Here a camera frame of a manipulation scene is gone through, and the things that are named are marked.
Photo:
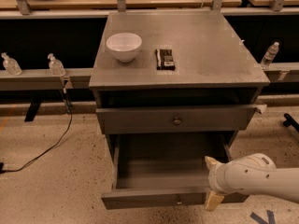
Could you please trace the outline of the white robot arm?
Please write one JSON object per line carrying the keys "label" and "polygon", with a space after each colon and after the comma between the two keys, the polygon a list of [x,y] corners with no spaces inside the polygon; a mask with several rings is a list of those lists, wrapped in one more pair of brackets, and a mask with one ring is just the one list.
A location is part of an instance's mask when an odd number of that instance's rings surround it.
{"label": "white robot arm", "polygon": [[227,163],[205,156],[210,190],[205,209],[214,211],[229,194],[268,195],[299,203],[299,169],[277,168],[262,153],[248,155]]}

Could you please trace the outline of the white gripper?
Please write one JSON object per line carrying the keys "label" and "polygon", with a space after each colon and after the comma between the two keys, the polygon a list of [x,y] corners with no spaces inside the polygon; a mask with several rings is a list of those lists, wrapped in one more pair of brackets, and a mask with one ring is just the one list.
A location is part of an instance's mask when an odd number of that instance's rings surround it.
{"label": "white gripper", "polygon": [[227,164],[221,163],[209,156],[205,156],[205,162],[206,168],[209,170],[208,182],[212,188],[212,190],[206,194],[205,210],[211,212],[224,200],[224,196],[220,194],[231,194],[233,190],[225,177]]}

